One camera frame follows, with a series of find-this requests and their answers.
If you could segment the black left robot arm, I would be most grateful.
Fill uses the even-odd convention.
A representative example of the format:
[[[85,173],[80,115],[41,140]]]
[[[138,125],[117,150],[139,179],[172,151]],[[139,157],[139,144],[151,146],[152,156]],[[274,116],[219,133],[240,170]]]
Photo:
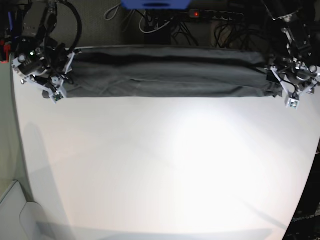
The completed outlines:
[[[270,70],[279,80],[289,101],[311,92],[320,84],[320,23],[315,20],[314,0],[263,0],[270,18],[286,36],[288,56],[283,68]]]

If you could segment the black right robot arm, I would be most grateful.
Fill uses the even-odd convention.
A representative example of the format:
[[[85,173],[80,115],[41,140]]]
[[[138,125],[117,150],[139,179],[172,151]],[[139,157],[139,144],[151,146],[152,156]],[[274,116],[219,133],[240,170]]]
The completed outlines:
[[[70,48],[51,38],[57,25],[58,4],[70,9],[76,19],[76,36]],[[74,84],[68,73],[72,71],[71,65],[78,53],[76,47],[83,30],[77,9],[67,0],[38,0],[31,4],[22,27],[11,62],[13,72],[20,77],[21,83],[32,84],[54,103],[67,98],[64,84]]]

